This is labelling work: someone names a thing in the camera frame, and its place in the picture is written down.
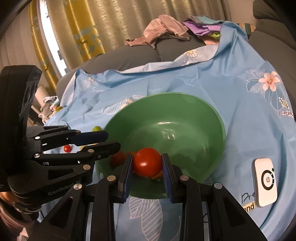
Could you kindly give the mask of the person's left hand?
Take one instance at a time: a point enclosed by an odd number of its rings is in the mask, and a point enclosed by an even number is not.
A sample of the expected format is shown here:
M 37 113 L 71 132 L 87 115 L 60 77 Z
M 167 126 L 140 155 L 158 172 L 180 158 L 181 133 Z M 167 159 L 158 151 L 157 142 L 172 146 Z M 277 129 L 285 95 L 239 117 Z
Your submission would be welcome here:
M 12 192 L 1 192 L 1 219 L 8 228 L 21 229 L 31 227 L 34 221 L 24 214 L 17 211 L 13 204 L 17 203 L 18 199 Z

